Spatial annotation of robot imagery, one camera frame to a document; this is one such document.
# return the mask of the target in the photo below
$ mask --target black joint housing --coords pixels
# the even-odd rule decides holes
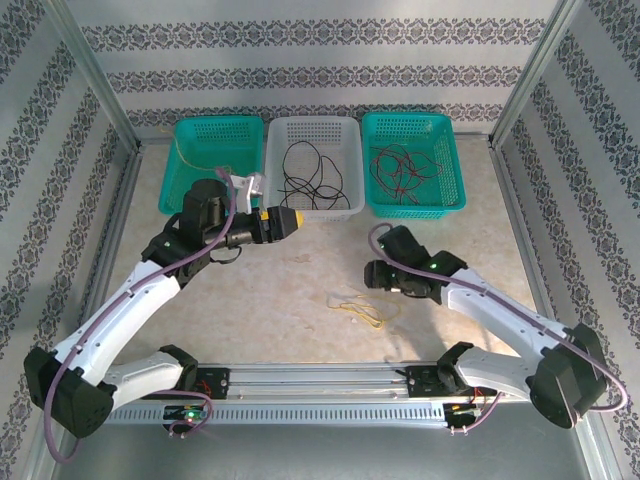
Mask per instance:
[[[270,242],[287,238],[298,229],[296,211],[288,207],[269,207]]]
[[[458,375],[455,365],[460,356],[470,348],[473,348],[473,343],[458,342],[447,350],[437,362],[438,378],[449,393],[460,393],[469,388]]]
[[[605,364],[594,330],[584,324],[566,329],[571,343]],[[542,352],[535,375],[527,378],[533,406],[550,422],[572,428],[607,389],[606,377],[562,345]]]
[[[447,251],[442,250],[434,256],[429,255],[427,249],[402,225],[381,235],[378,243],[391,260],[416,270],[450,277],[458,270],[467,268],[463,260]],[[395,290],[408,297],[430,298],[438,304],[442,304],[442,287],[449,284],[446,281],[407,273],[388,265],[384,260],[374,260],[365,266],[364,283],[368,288]]]
[[[178,380],[178,383],[176,383],[174,389],[186,391],[193,390],[196,384],[196,374],[198,373],[198,361],[175,345],[165,345],[159,350],[178,360],[178,363],[182,367],[182,374],[180,375],[180,379]]]
[[[193,233],[202,243],[202,232],[222,225],[226,218],[227,187],[219,180],[197,180],[185,193],[180,214],[180,230]]]
[[[31,401],[39,408],[44,402],[61,367],[54,354],[35,347],[24,360],[24,370]],[[113,392],[116,388],[101,382],[97,387],[87,383],[71,370],[62,375],[53,398],[51,416],[75,437],[84,438],[102,425],[113,408]]]

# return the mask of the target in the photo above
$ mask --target wire bundle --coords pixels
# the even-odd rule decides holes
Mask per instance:
[[[397,143],[371,148],[379,150],[379,153],[371,160],[369,173],[389,197],[398,201],[398,205],[402,205],[405,198],[414,205],[419,205],[414,190],[420,188],[425,180],[442,173],[442,164],[433,161],[423,152],[408,152]],[[418,167],[413,157],[421,157],[427,164]],[[437,167],[436,173],[423,173],[431,166]]]
[[[309,179],[290,175],[290,173],[287,172],[287,156],[293,147],[301,144],[309,145],[318,156],[316,170]],[[325,160],[329,162],[331,168],[333,168],[333,170],[338,174],[340,179],[339,186],[325,183]],[[342,178],[342,173],[338,170],[335,162],[330,157],[322,155],[311,142],[300,140],[289,145],[289,148],[287,148],[284,158],[282,159],[282,173],[284,175],[284,185],[283,189],[278,191],[284,193],[284,198],[280,202],[280,206],[288,207],[290,197],[294,195],[303,195],[311,200],[311,210],[331,210],[336,206],[337,208],[341,208],[343,205],[338,204],[338,201],[341,199],[344,199],[347,203],[347,208],[351,209],[351,203],[343,192],[344,179]]]

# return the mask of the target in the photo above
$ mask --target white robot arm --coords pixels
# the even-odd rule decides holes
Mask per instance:
[[[464,313],[519,355],[490,353],[459,342],[438,360],[438,377],[447,391],[485,387],[529,399],[549,421],[564,428],[575,426],[606,391],[612,374],[604,367],[596,333],[586,325],[569,328],[536,314],[451,253],[431,256],[404,226],[391,228],[377,242],[382,251],[370,237],[372,248],[385,260],[366,266],[369,288],[430,298]]]
[[[214,249],[238,249],[239,255],[242,245],[279,241],[302,224],[302,216],[290,208],[271,207],[264,212],[251,208],[251,199],[262,193],[262,175],[230,178],[239,190],[238,211],[243,213],[235,214]],[[112,363],[162,305],[215,262],[209,254],[194,254],[224,233],[227,203],[222,182],[195,182],[185,194],[183,211],[151,240],[142,252],[142,261],[111,298],[52,352],[36,347],[27,355],[27,384],[32,401],[40,408],[54,377],[70,361],[55,388],[51,414],[77,438],[93,433],[112,410],[132,400],[160,390],[193,388],[198,362],[173,345],[143,360],[118,366]],[[230,263],[235,258],[217,263]],[[172,269],[180,261],[183,265]],[[168,273],[153,275],[166,268]],[[69,355],[72,350],[75,356]]]

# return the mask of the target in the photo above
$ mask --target basket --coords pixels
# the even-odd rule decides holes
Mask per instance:
[[[174,133],[158,201],[166,215],[182,211],[184,194],[193,182],[218,179],[216,167],[241,177],[261,169],[264,124],[260,117],[185,118]]]
[[[318,168],[318,153],[305,140],[315,146],[321,155],[329,157],[342,174],[342,192],[348,199],[333,200],[310,198],[302,193],[288,195],[285,200],[283,160],[286,157],[288,175],[309,180]],[[323,160],[323,185],[340,187],[340,177],[328,160]],[[337,116],[282,117],[271,122],[267,136],[267,155],[264,173],[267,177],[264,205],[289,206],[304,213],[309,221],[348,220],[364,208],[364,174],[362,169],[362,143],[360,128],[353,118]],[[331,196],[331,188],[320,189],[322,195]]]
[[[376,216],[438,219],[464,208],[467,201],[448,117],[437,113],[368,113],[362,119],[362,137],[367,203]],[[394,198],[372,174],[371,162],[392,144],[432,160],[420,154],[412,156],[417,169],[424,167],[423,172],[428,172],[435,168],[431,178],[411,191],[411,201],[406,196]]]

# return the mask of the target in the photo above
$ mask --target red wire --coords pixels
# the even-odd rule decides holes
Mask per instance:
[[[478,393],[482,395],[482,408],[484,408],[487,405],[487,396],[483,393],[483,391],[480,388],[478,389]]]
[[[398,152],[393,150],[392,148],[396,147],[400,149],[402,152]],[[442,173],[443,166],[437,162],[431,160],[425,153],[423,152],[407,152],[407,150],[397,143],[392,143],[386,147],[372,147],[375,150],[380,150],[378,155],[371,161],[369,166],[369,172],[371,176],[374,178],[376,183],[380,185],[380,187],[384,190],[387,195],[389,195],[392,199],[397,200],[400,205],[402,205],[403,197],[406,197],[415,205],[419,205],[419,201],[415,194],[412,193],[413,190],[422,186],[425,180],[430,178],[435,178]],[[412,156],[417,155],[423,157],[429,164],[435,165],[438,168],[437,173],[433,175],[424,175],[421,172],[428,168],[429,165],[423,165],[421,167],[417,167]],[[381,160],[383,158],[390,158],[396,161],[395,171],[385,170],[381,166]]]
[[[199,384],[197,384],[197,385],[200,385],[200,384],[202,384],[202,388],[204,389],[204,393],[205,393],[209,398],[211,398],[211,394],[212,394],[213,392],[212,392],[211,387],[209,386],[209,384],[208,384],[207,382],[205,382],[204,380],[201,380],[201,381],[200,381],[200,383],[199,383]]]

